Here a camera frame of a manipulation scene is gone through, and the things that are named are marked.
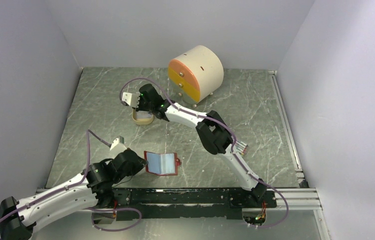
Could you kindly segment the red leather card holder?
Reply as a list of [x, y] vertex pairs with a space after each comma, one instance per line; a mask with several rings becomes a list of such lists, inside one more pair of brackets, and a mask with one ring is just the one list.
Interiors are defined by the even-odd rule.
[[157, 176], [177, 176], [178, 167], [182, 164], [177, 153], [154, 153], [144, 151], [144, 159], [147, 161], [145, 171]]

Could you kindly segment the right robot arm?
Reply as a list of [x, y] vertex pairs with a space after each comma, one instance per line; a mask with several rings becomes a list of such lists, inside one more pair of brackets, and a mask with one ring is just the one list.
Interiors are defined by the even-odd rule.
[[143, 85], [139, 93], [134, 94], [133, 103], [128, 99], [125, 102], [136, 110], [152, 113], [160, 120], [195, 129], [204, 149], [212, 155], [220, 156], [236, 175], [239, 186], [247, 191], [246, 203], [251, 207], [258, 207], [264, 201], [268, 187], [236, 149], [234, 133], [216, 111], [199, 112], [165, 99], [150, 83]]

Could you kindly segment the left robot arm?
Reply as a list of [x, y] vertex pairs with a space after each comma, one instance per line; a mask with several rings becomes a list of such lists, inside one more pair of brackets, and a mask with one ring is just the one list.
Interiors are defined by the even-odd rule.
[[37, 195], [0, 203], [0, 239], [28, 240], [36, 229], [83, 209], [114, 209], [118, 205], [113, 185], [132, 177], [148, 164], [131, 149], [115, 158], [89, 163], [75, 177]]

